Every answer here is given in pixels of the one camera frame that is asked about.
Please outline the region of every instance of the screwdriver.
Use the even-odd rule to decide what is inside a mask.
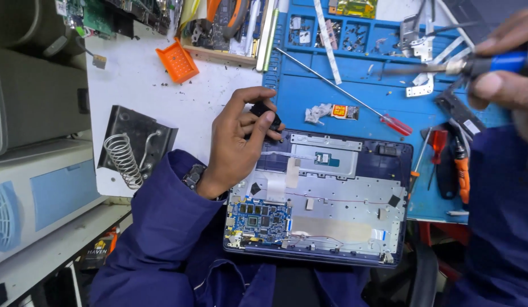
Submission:
[[[455,137],[455,166],[457,167],[459,186],[461,187],[459,196],[464,204],[468,204],[470,192],[469,157],[457,136]]]
[[[429,179],[429,185],[427,186],[427,191],[431,189],[432,178],[436,171],[436,166],[440,164],[440,156],[442,155],[442,150],[446,147],[446,141],[448,140],[448,131],[447,130],[435,130],[432,132],[432,149],[434,149],[435,154],[431,159],[432,167],[431,178]]]
[[[396,130],[397,132],[399,132],[400,134],[402,134],[403,136],[409,136],[413,129],[411,129],[408,125],[406,125],[405,123],[399,121],[398,119],[394,118],[394,117],[391,117],[389,116],[389,114],[385,114],[385,115],[381,115],[381,113],[379,113],[378,111],[374,110],[373,108],[370,108],[369,105],[365,104],[364,102],[356,99],[353,95],[349,94],[348,92],[344,91],[341,87],[337,86],[336,84],[332,83],[330,80],[328,80],[327,78],[323,77],[322,75],[320,75],[319,73],[317,73],[316,71],[314,71],[313,69],[309,68],[308,66],[306,66],[305,64],[303,64],[302,62],[300,62],[299,60],[295,59],[293,56],[291,56],[290,54],[288,54],[287,52],[284,52],[283,50],[277,48],[277,47],[274,47],[275,50],[283,53],[284,55],[287,56],[287,58],[295,61],[296,63],[298,63],[300,66],[304,67],[305,69],[309,70],[311,73],[313,73],[314,75],[316,75],[317,77],[325,80],[327,83],[329,83],[331,86],[335,87],[338,91],[348,95],[349,97],[351,97],[353,100],[355,100],[356,102],[362,104],[363,106],[367,107],[368,109],[370,109],[370,111],[376,113],[379,117],[380,117],[380,122],[383,122],[385,123],[386,125],[388,125],[389,127],[391,127],[392,129]]]
[[[496,70],[506,70],[528,76],[528,44],[527,50],[511,51],[491,57],[472,55],[466,59],[449,61],[445,64],[384,70],[383,74],[446,73],[448,75],[463,74],[474,79],[481,74]]]
[[[427,141],[429,140],[429,136],[431,135],[432,127],[429,128],[429,132],[427,133],[427,136],[425,137],[425,140],[423,142],[423,147],[421,148],[421,154],[419,154],[419,158],[417,160],[416,168],[410,172],[410,186],[408,188],[408,200],[410,200],[410,197],[412,196],[412,190],[414,185],[416,185],[416,180],[419,177],[419,173],[417,172],[417,169],[419,168],[419,163],[421,162],[421,158],[423,158],[423,153],[425,152],[425,147],[427,146]]]

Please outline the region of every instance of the red-handled screwdriver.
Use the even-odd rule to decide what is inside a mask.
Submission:
[[[327,78],[323,77],[322,75],[320,75],[319,73],[317,73],[316,71],[314,71],[313,69],[309,68],[308,66],[306,66],[305,64],[303,64],[302,62],[300,62],[299,60],[295,59],[294,57],[292,57],[290,54],[288,54],[287,52],[284,52],[283,50],[277,48],[277,47],[274,47],[275,50],[283,53],[284,55],[286,55],[289,59],[295,61],[296,63],[298,63],[300,66],[304,67],[305,69],[309,70],[310,72],[312,72],[314,75],[316,75],[317,77],[325,80],[328,84],[330,84],[331,86],[335,87],[338,91],[348,95],[349,97],[351,97],[353,100],[355,100],[356,102],[362,104],[363,106],[367,107],[368,109],[370,109],[370,111],[376,113],[379,117],[380,117],[380,121],[385,123],[386,125],[388,125],[389,127],[391,127],[392,129],[395,129],[397,132],[399,132],[400,134],[402,134],[403,136],[409,136],[413,129],[411,129],[408,125],[406,125],[405,123],[399,121],[398,119],[394,118],[394,117],[390,117],[389,114],[385,114],[385,115],[381,115],[381,113],[379,113],[378,111],[370,108],[369,105],[365,104],[364,102],[356,99],[353,95],[349,94],[348,92],[344,91],[341,87],[337,86],[336,84],[332,83],[330,80],[328,80]]]
[[[447,130],[434,130],[431,136],[432,149],[434,149],[435,154],[431,159],[432,164],[432,173],[431,178],[429,179],[429,185],[427,186],[427,191],[431,189],[432,178],[436,171],[436,166],[440,164],[440,156],[442,155],[442,150],[446,147],[446,141],[448,140],[448,131]]]

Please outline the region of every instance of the blue circuit board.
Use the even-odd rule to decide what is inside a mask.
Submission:
[[[271,205],[262,199],[246,199],[244,202],[230,203],[228,218],[231,226],[226,226],[225,238],[243,232],[241,242],[255,241],[264,245],[274,245],[287,237],[291,225],[289,206]]]

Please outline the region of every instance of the long screwdriver shaft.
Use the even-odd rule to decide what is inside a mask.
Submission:
[[[287,58],[295,61],[296,63],[298,63],[300,66],[304,67],[305,69],[309,70],[310,72],[312,72],[313,74],[315,74],[317,77],[325,80],[328,84],[330,84],[331,86],[335,87],[338,91],[348,95],[349,97],[351,97],[353,100],[355,100],[356,102],[362,104],[363,106],[367,107],[368,109],[370,109],[372,112],[376,113],[377,115],[379,115],[380,117],[384,117],[383,115],[381,115],[378,111],[370,108],[369,105],[365,104],[364,102],[356,99],[353,95],[349,94],[348,92],[344,91],[341,87],[337,86],[336,84],[332,83],[330,80],[328,80],[327,78],[323,77],[322,75],[320,75],[319,73],[317,73],[316,71],[314,71],[313,69],[309,68],[308,66],[306,66],[305,64],[303,64],[302,62],[300,62],[299,60],[295,59],[294,57],[292,57],[290,54],[288,54],[287,52],[284,52],[283,50],[277,48],[277,47],[274,47],[275,50],[283,53],[284,55],[287,56]]]

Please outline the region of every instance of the glue packaging label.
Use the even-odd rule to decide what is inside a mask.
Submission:
[[[341,120],[358,120],[359,107],[334,104],[332,105],[332,113],[330,115]]]

